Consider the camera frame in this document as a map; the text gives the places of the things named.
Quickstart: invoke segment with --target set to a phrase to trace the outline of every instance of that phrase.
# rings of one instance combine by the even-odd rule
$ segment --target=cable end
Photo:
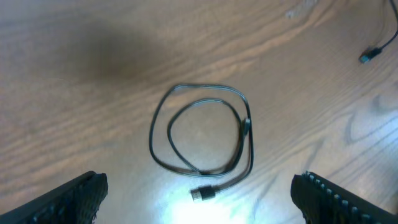
[[[191,190],[191,195],[194,201],[199,199],[207,200],[215,197],[216,192],[218,192],[216,187],[207,185]]]
[[[380,53],[381,53],[381,49],[380,48],[367,49],[361,54],[361,56],[359,56],[359,61],[361,63],[367,63],[370,60],[372,60],[372,58],[374,58],[377,55],[379,55]]]

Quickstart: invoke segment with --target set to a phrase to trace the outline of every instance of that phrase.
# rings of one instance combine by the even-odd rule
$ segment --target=black object
[[[394,11],[394,14],[396,15],[396,19],[397,19],[397,26],[398,26],[398,11],[397,11],[397,7],[394,3],[394,0],[390,0],[390,4],[391,4],[391,8]],[[371,49],[366,49],[361,56],[359,56],[359,61],[361,63],[366,63],[370,60],[372,60],[372,58],[376,57],[377,55],[379,55],[382,50],[387,47],[387,45],[389,45],[398,35],[398,28],[396,33],[391,37],[391,39],[389,41],[387,41],[385,44],[383,44],[383,46],[381,47],[375,47],[375,48],[371,48]]]
[[[290,194],[306,223],[398,223],[396,216],[313,172],[295,175]]]
[[[155,128],[155,122],[157,115],[159,114],[159,111],[166,100],[168,96],[170,96],[174,91],[181,90],[184,88],[204,88],[204,89],[211,89],[211,90],[223,90],[223,91],[230,91],[234,94],[237,94],[244,102],[244,105],[246,106],[246,113],[247,113],[247,118],[241,120],[241,118],[238,115],[238,112],[231,106],[228,102],[222,99],[217,99],[217,98],[205,98],[201,100],[196,100],[192,103],[189,103],[188,105],[184,106],[182,109],[180,109],[170,120],[169,125],[167,126],[167,135],[169,137],[169,142],[171,147],[173,148],[174,152],[176,155],[181,159],[182,162],[184,162],[189,169],[184,169],[181,167],[175,167],[170,164],[167,164],[160,160],[154,153],[154,147],[153,147],[153,137],[154,137],[154,128]],[[236,147],[236,152],[232,156],[231,160],[221,169],[217,170],[200,170],[199,168],[195,167],[193,164],[188,162],[186,158],[184,158],[181,153],[177,150],[173,143],[172,135],[171,135],[171,129],[172,125],[174,124],[175,120],[187,109],[192,108],[194,106],[199,106],[205,103],[221,103],[223,105],[226,105],[231,111],[233,112],[238,128],[239,128],[239,139],[238,139],[238,145]],[[180,84],[180,85],[175,85],[173,86],[167,93],[163,96],[163,98],[160,100],[159,105],[157,106],[154,117],[152,119],[152,123],[150,124],[150,131],[149,131],[149,152],[151,156],[154,158],[156,163],[158,163],[160,166],[163,168],[190,177],[221,177],[224,176],[228,173],[230,173],[238,164],[242,152],[243,152],[243,146],[244,146],[244,139],[245,137],[249,134],[249,161],[248,161],[248,166],[246,169],[239,174],[237,177],[227,181],[226,183],[220,184],[220,185],[209,185],[209,186],[204,186],[200,187],[198,189],[192,190],[191,195],[193,199],[198,199],[201,198],[202,200],[209,199],[215,196],[216,193],[226,190],[235,184],[239,183],[243,179],[245,179],[251,172],[253,168],[253,160],[254,160],[254,147],[253,147],[253,133],[252,133],[252,121],[251,121],[251,115],[250,115],[250,108],[249,108],[249,103],[246,99],[246,97],[238,90],[229,87],[229,86],[224,86],[224,85],[211,85],[211,84]]]
[[[106,174],[89,171],[0,216],[1,224],[91,224],[108,194]]]

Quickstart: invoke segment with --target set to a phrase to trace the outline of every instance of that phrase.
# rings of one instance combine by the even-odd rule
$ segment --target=coiled cable
[[[238,112],[235,110],[235,108],[230,105],[228,102],[222,99],[218,98],[204,98],[200,100],[196,100],[192,103],[189,103],[188,105],[184,106],[181,108],[179,111],[176,112],[176,114],[171,118],[169,121],[169,124],[167,125],[167,137],[169,139],[169,143],[176,153],[176,155],[181,159],[184,164],[188,166],[189,169],[184,169],[181,167],[176,167],[173,165],[170,165],[162,160],[160,160],[154,153],[154,147],[153,147],[153,138],[154,138],[154,129],[155,129],[155,122],[156,119],[159,115],[160,109],[162,108],[162,105],[164,104],[165,100],[167,99],[168,96],[170,96],[173,92],[177,90],[181,90],[184,88],[203,88],[203,89],[211,89],[211,90],[223,90],[223,91],[229,91],[231,93],[234,93],[238,95],[244,102],[244,105],[246,107],[246,114],[247,118],[241,120],[239,117]],[[236,146],[236,150],[230,161],[223,166],[220,169],[217,170],[201,170],[197,167],[195,167],[192,163],[190,163],[186,158],[184,158],[181,153],[179,153],[178,149],[175,147],[175,144],[172,139],[172,134],[171,134],[171,129],[174,124],[174,122],[178,119],[178,117],[187,109],[193,108],[195,106],[203,105],[205,103],[221,103],[222,105],[227,106],[234,114],[234,117],[238,123],[238,130],[239,130],[239,136],[238,136],[238,144]],[[251,121],[251,114],[250,114],[250,107],[249,103],[246,99],[246,97],[237,89],[229,87],[229,86],[224,86],[224,85],[212,85],[212,84],[179,84],[173,86],[169,91],[166,92],[166,94],[163,96],[163,98],[160,100],[158,106],[156,107],[156,110],[154,112],[154,116],[152,118],[152,122],[150,124],[150,130],[149,130],[149,152],[152,156],[152,158],[158,163],[158,165],[162,166],[163,168],[172,171],[177,174],[181,175],[186,175],[190,177],[221,177],[224,176],[228,173],[230,173],[232,170],[235,169],[237,164],[239,163],[239,160],[241,158],[241,155],[243,153],[243,147],[244,147],[244,140],[246,136],[248,135],[249,137],[249,156],[248,156],[248,164],[245,168],[245,170],[240,173],[238,176],[235,178],[219,185],[207,185],[207,186],[202,186],[199,187],[195,190],[191,191],[192,198],[193,199],[198,199],[201,198],[202,200],[208,199],[215,197],[216,193],[226,190],[243,179],[245,179],[251,172],[253,168],[253,160],[254,160],[254,146],[253,146],[253,133],[252,133],[252,121]]]

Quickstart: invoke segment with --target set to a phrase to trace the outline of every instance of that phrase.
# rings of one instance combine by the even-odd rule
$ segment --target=black cable
[[[397,20],[397,31],[396,33],[391,37],[391,39],[389,39],[385,44],[383,44],[381,47],[375,47],[372,49],[367,49],[365,50],[361,56],[359,56],[359,61],[361,63],[366,63],[368,61],[370,61],[372,58],[376,57],[377,55],[379,55],[382,50],[387,47],[387,45],[389,45],[397,36],[398,36],[398,11],[397,11],[397,6],[394,2],[394,0],[390,0],[390,4],[391,4],[391,8],[394,11],[394,15],[396,16],[396,20]]]
[[[232,93],[235,93],[240,96],[240,98],[243,100],[244,105],[246,107],[246,113],[247,113],[247,118],[241,120],[239,117],[238,112],[235,110],[235,108],[230,105],[228,102],[222,99],[217,99],[217,98],[205,98],[201,100],[196,100],[192,103],[189,103],[188,105],[184,106],[181,108],[169,121],[169,125],[167,126],[167,136],[169,138],[169,142],[171,147],[173,148],[174,152],[176,155],[181,159],[182,162],[184,162],[189,169],[184,169],[181,167],[175,167],[170,164],[167,164],[160,160],[154,153],[154,148],[153,148],[153,137],[154,137],[154,128],[155,128],[155,122],[157,119],[157,116],[159,114],[159,111],[167,99],[168,96],[170,96],[174,91],[180,90],[183,88],[205,88],[205,89],[212,89],[212,90],[224,90],[224,91],[230,91]],[[222,168],[219,168],[217,170],[200,170],[199,168],[195,167],[193,164],[191,164],[186,158],[184,158],[181,153],[179,153],[178,149],[175,147],[175,144],[172,139],[171,135],[171,129],[174,124],[174,122],[177,120],[177,118],[187,109],[192,108],[194,106],[199,106],[205,103],[221,103],[225,106],[227,106],[234,114],[234,117],[236,118],[236,121],[238,123],[238,129],[239,129],[239,137],[238,137],[238,144],[236,146],[236,151],[234,155],[232,156],[231,160]],[[220,185],[207,185],[204,187],[199,187],[198,189],[192,190],[192,198],[197,199],[197,198],[202,198],[202,200],[212,198],[215,196],[216,193],[226,190],[243,179],[245,179],[251,172],[253,168],[253,160],[254,160],[254,147],[253,147],[253,134],[252,134],[252,125],[251,125],[251,115],[250,115],[250,108],[249,108],[249,103],[246,99],[246,97],[238,90],[229,87],[229,86],[224,86],[224,85],[212,85],[212,84],[180,84],[180,85],[175,85],[173,86],[160,100],[158,106],[156,107],[154,117],[152,118],[152,122],[150,124],[150,130],[149,130],[149,152],[160,166],[163,168],[172,171],[177,174],[182,174],[190,177],[221,177],[224,176],[228,173],[230,173],[238,164],[241,155],[243,153],[243,147],[244,147],[244,139],[249,134],[249,157],[248,157],[248,164],[245,168],[245,170],[240,173],[238,176],[235,178],[220,184]]]
[[[387,45],[389,45],[397,36],[398,36],[398,11],[397,11],[397,6],[394,3],[394,0],[390,0],[390,4],[391,4],[391,8],[394,11],[394,14],[396,15],[396,19],[397,19],[397,31],[396,33],[391,37],[391,39],[389,41],[387,41],[385,44],[383,44],[383,46],[380,47],[380,49],[383,49],[384,47],[387,47]]]

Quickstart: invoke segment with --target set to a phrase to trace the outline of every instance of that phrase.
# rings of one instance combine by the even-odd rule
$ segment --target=usb connector
[[[217,192],[219,192],[218,187],[207,185],[191,190],[191,195],[193,200],[207,200],[215,197]]]

